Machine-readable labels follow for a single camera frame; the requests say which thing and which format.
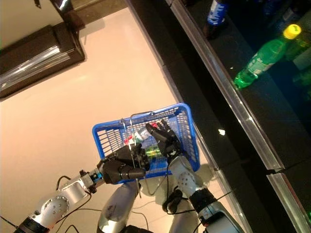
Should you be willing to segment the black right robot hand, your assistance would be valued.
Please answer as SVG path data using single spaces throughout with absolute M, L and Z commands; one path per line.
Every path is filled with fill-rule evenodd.
M 179 138 L 165 120 L 160 120 L 153 126 L 150 123 L 145 124 L 149 134 L 156 140 L 161 154 L 168 161 L 182 154 L 182 146 Z

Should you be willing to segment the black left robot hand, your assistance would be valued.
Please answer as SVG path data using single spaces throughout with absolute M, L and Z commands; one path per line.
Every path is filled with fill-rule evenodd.
M 105 183 L 140 179 L 150 169 L 150 163 L 141 143 L 125 145 L 97 164 Z

